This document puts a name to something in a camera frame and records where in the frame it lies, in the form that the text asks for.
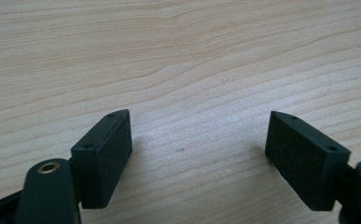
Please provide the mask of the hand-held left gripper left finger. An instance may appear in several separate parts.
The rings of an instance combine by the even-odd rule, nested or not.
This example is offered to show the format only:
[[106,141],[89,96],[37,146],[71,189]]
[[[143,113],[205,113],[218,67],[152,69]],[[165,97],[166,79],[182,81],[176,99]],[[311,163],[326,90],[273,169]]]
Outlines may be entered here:
[[71,154],[82,207],[107,207],[132,154],[130,111],[105,115],[71,148]]

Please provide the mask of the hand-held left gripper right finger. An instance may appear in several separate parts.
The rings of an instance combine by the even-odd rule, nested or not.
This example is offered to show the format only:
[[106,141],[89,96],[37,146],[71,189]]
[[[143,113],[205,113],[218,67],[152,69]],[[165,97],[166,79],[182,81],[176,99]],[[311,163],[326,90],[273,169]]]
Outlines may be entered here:
[[351,151],[304,120],[271,112],[265,146],[267,158],[313,211],[330,211],[334,183]]

